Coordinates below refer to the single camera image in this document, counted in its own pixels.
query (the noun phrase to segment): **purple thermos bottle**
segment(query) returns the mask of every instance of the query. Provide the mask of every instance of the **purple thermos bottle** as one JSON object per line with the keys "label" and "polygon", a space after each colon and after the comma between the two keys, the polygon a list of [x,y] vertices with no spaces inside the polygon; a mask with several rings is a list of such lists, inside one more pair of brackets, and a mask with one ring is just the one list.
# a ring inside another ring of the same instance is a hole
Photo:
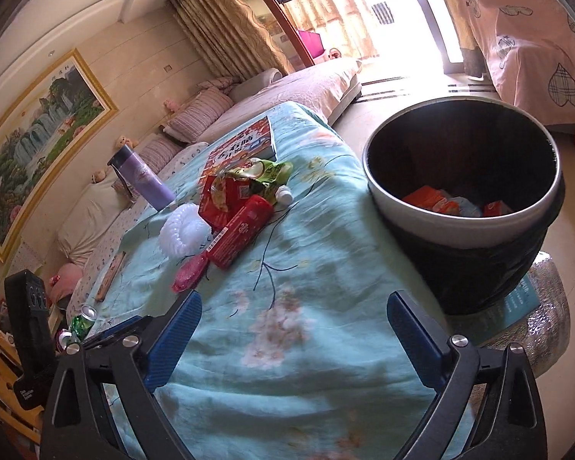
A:
{"label": "purple thermos bottle", "polygon": [[113,166],[131,197],[132,192],[130,192],[124,178],[136,188],[149,204],[155,207],[156,211],[161,211],[175,200],[174,192],[162,183],[162,180],[129,146],[124,145],[120,148],[108,161],[108,166]]}

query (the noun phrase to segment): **teal floral bedsheet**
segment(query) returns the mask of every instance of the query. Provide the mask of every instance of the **teal floral bedsheet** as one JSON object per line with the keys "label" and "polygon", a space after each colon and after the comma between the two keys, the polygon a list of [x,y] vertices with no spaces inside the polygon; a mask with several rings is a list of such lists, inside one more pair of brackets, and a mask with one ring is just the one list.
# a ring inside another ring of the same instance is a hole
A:
{"label": "teal floral bedsheet", "polygon": [[[264,115],[277,160],[294,164],[294,202],[229,271],[209,268],[197,287],[200,324],[156,398],[199,460],[391,459],[434,392],[388,323],[388,295],[406,289],[440,321],[442,314],[378,219],[347,145],[299,104]],[[196,194],[211,149],[169,179],[181,200]],[[161,315],[175,300],[179,262],[158,247],[169,213],[147,209],[124,235],[126,265],[95,305],[95,332],[133,315]],[[130,454],[144,458],[114,388],[108,397]],[[470,413],[462,422],[448,458],[466,440]]]}

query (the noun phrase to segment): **white bottle cap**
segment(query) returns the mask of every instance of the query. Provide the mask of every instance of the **white bottle cap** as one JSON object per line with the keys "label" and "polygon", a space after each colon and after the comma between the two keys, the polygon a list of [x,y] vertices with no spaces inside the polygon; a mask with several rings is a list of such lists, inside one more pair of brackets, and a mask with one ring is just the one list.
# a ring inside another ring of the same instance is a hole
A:
{"label": "white bottle cap", "polygon": [[279,204],[284,206],[289,206],[294,201],[292,191],[287,185],[281,185],[279,188],[277,188],[277,191],[274,193],[274,197],[277,199]]}

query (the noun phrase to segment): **pink bedsheet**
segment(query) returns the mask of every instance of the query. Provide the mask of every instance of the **pink bedsheet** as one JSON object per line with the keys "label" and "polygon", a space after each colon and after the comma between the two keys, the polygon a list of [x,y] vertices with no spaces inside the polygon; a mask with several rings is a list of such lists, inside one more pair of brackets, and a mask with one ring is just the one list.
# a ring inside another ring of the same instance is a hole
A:
{"label": "pink bedsheet", "polygon": [[258,114],[290,100],[308,107],[326,121],[361,68],[359,60],[343,57],[285,76],[229,109],[196,141],[213,143]]}
{"label": "pink bedsheet", "polygon": [[557,0],[466,0],[500,98],[545,125],[575,123],[575,23]]}

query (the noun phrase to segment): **framed painting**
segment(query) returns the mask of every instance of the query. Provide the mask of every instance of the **framed painting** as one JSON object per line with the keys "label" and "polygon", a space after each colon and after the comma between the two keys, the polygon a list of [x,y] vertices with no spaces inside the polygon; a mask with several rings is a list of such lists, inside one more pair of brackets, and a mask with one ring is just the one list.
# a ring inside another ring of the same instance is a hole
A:
{"label": "framed painting", "polygon": [[47,189],[117,107],[77,50],[44,71],[0,118],[0,260]]}

